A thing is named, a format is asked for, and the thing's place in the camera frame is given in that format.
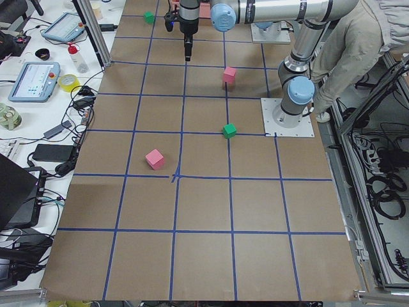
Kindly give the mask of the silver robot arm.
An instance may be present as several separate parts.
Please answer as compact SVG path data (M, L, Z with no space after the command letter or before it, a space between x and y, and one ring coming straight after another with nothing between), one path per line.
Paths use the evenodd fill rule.
M314 51L330 21L344 17L356 1L210 1L212 26L222 33L237 24L251 27L254 43L289 44L290 36L282 28L287 21L300 23L290 54L279 65L278 76L283 98L264 111L264 121L283 129L294 129L309 116L314 85L307 71Z

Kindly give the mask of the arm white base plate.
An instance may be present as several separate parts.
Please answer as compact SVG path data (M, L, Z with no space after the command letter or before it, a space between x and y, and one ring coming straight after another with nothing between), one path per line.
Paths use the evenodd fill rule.
M289 115L281 108L281 98L262 98L261 110L266 137L313 138L314 130L308 107Z
M254 23L251 24L252 41L288 45L291 43L290 29L285 21Z

